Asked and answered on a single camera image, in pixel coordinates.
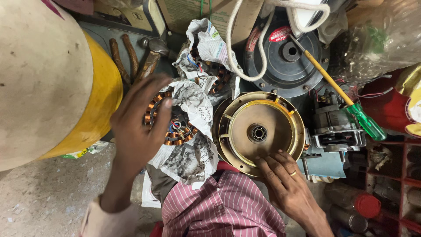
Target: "black pulley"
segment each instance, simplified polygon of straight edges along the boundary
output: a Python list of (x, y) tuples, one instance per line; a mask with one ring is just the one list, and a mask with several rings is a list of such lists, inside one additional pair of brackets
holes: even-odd
[[(257, 42), (260, 32), (261, 27), (255, 27), (246, 44), (244, 64), (249, 76), (257, 76), (262, 69)], [(263, 36), (267, 70), (261, 79), (253, 82), (262, 91), (286, 98), (307, 93), (323, 78), (292, 42), (288, 36), (290, 32), (291, 29), (287, 21), (281, 20), (270, 24), (266, 35)], [(304, 34), (299, 41), (326, 70), (329, 65), (329, 48), (322, 45), (313, 32)]]

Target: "white cord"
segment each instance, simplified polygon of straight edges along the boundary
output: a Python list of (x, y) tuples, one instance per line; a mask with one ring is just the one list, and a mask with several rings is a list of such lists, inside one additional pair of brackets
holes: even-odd
[[(287, 8), (300, 8), (300, 9), (305, 9), (305, 10), (323, 11), (322, 17), (314, 25), (312, 25), (310, 27), (305, 27), (305, 28), (299, 26), (298, 29), (301, 32), (309, 32), (309, 31), (312, 31), (312, 30), (316, 29), (326, 20), (326, 18), (329, 16), (329, 13), (330, 13), (330, 7), (327, 4), (312, 5), (312, 4), (306, 4), (306, 3), (290, 2), (290, 1), (286, 1), (286, 0), (285, 1), (283, 1), (283, 0), (266, 0), (266, 2), (269, 3), (269, 4), (275, 5), (275, 6), (281, 6), (281, 7), (287, 7)], [(234, 61), (232, 60), (233, 52), (232, 52), (232, 49), (231, 49), (231, 32), (232, 32), (232, 26), (234, 24), (235, 17), (237, 16), (237, 13), (238, 13), (238, 10), (241, 6), (241, 3), (242, 3), (242, 0), (237, 0), (237, 2), (235, 3), (235, 6), (234, 6), (234, 8), (232, 10), (232, 13), (231, 13), (231, 16), (229, 17), (228, 25), (226, 27), (226, 49), (227, 49), (227, 53), (228, 53), (228, 62), (229, 62), (229, 65), (231, 67), (231, 70), (233, 70), (241, 78), (243, 78), (245, 80), (248, 80), (248, 81), (256, 81), (256, 80), (263, 77), (263, 75), (265, 74), (266, 69), (267, 69), (267, 59), (266, 59), (266, 54), (264, 53), (264, 49), (263, 49), (263, 38), (266, 34), (267, 29), (269, 28), (269, 25), (272, 21), (272, 17), (273, 17), (273, 14), (275, 13), (275, 10), (273, 10), (270, 13), (269, 19), (267, 20), (266, 25), (264, 26), (263, 31), (260, 34), (260, 39), (258, 41), (260, 56), (262, 58), (262, 70), (259, 73), (259, 75), (254, 76), (254, 77), (249, 77), (249, 76), (245, 75), (244, 73), (242, 73), (238, 69), (238, 67), (234, 63)], [(294, 15), (294, 20), (295, 20), (295, 24), (297, 24), (298, 21), (296, 20), (296, 15)]]

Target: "red plastic cap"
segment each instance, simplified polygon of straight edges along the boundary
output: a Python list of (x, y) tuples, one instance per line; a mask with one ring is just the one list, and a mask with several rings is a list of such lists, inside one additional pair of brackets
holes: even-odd
[(373, 218), (380, 212), (381, 203), (371, 194), (360, 194), (355, 198), (355, 210), (366, 218)]

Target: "brass motor cover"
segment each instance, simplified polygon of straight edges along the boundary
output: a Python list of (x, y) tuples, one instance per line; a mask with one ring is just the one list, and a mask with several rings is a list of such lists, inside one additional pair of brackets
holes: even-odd
[(279, 149), (298, 160), (304, 148), (305, 128), (297, 109), (269, 92), (241, 93), (223, 101), (212, 125), (218, 154), (241, 172), (263, 177), (254, 164), (256, 156)]

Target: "hammer head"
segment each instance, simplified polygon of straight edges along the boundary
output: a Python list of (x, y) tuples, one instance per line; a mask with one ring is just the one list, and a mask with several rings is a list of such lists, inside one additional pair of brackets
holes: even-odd
[(177, 59), (177, 55), (175, 54), (175, 52), (170, 50), (168, 46), (159, 39), (154, 38), (150, 40), (145, 37), (139, 41), (139, 44), (142, 48), (149, 48), (151, 51), (159, 53), (162, 56), (166, 56), (173, 60)]

